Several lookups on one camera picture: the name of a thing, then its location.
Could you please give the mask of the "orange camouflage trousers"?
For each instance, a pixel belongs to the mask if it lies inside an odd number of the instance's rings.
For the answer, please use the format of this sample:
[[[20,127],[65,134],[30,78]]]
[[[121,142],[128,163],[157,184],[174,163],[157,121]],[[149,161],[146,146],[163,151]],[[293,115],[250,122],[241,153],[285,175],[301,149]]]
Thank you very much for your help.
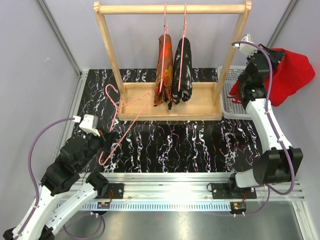
[[[158,60],[156,65],[156,80],[153,104],[159,106],[163,103],[168,103],[168,109],[172,109],[173,104],[173,51],[172,51],[172,40],[169,34],[166,34],[165,39],[165,54],[164,54],[164,79],[162,85],[162,91],[160,92],[161,83],[161,68],[162,68],[162,55],[163,55],[163,39],[162,34],[158,39]]]

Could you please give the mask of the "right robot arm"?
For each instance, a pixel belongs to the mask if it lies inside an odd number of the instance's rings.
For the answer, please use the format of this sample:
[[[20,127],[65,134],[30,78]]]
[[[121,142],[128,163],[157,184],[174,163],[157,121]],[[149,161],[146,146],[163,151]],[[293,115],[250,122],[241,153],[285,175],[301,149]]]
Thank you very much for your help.
[[[246,67],[238,77],[238,96],[255,125],[262,155],[250,170],[230,175],[227,193],[239,198],[245,189],[267,186],[279,195],[288,195],[294,189],[303,152],[294,148],[282,132],[271,106],[272,87],[265,86],[266,78],[270,84],[273,82],[273,70],[286,53],[250,41],[236,41],[231,45],[247,56]]]

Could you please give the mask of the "red trousers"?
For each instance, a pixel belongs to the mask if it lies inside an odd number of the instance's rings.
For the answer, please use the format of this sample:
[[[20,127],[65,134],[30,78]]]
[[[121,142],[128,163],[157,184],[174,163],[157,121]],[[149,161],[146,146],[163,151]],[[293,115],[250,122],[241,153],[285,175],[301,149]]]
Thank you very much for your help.
[[[258,50],[252,57],[247,57],[245,69],[228,93],[233,103],[247,106],[249,101],[266,99],[275,107],[280,106],[289,96],[309,84],[316,72],[307,56],[289,51],[284,48],[271,48],[284,50],[281,64],[273,72],[269,58],[269,72],[258,72],[257,64],[262,59],[262,52]]]

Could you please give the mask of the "black white patterned trousers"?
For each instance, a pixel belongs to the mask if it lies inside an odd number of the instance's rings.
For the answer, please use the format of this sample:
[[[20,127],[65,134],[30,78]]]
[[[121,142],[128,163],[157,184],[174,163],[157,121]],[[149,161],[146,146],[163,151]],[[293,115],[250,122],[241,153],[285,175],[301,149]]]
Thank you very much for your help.
[[[192,51],[188,38],[180,39],[173,62],[172,97],[175,105],[187,102],[193,91]]]

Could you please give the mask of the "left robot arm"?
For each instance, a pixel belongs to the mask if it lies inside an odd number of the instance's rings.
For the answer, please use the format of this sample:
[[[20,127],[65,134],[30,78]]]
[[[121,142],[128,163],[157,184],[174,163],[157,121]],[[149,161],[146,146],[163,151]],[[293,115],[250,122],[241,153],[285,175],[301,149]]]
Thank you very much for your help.
[[[115,132],[88,139],[71,137],[60,149],[55,161],[47,167],[40,181],[39,193],[16,227],[6,230],[6,240],[53,240],[66,222],[88,201],[102,199],[109,193],[109,181],[99,172],[92,172],[82,187],[60,207],[57,203],[80,179],[80,173],[101,151],[109,150]]]

